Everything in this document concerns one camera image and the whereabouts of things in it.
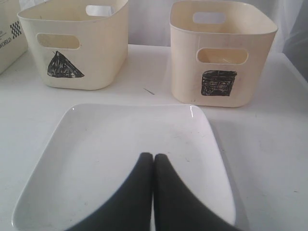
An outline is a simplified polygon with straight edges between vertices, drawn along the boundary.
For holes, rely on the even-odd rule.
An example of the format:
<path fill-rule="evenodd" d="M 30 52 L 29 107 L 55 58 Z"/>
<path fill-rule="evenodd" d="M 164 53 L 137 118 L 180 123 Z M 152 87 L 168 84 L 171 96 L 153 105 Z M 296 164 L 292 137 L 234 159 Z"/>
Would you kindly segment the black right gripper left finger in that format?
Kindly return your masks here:
<path fill-rule="evenodd" d="M 96 211 L 69 231 L 149 231 L 153 196 L 154 158 L 141 153 L 118 190 Z"/>

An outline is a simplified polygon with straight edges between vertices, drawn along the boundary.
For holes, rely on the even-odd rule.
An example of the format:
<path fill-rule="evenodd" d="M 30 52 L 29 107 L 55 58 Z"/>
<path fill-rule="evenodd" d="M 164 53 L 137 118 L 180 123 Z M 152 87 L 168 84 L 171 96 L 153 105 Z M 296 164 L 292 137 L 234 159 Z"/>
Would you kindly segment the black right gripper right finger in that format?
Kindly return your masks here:
<path fill-rule="evenodd" d="M 185 185 L 169 158 L 154 158 L 154 219 L 157 231 L 237 231 Z"/>

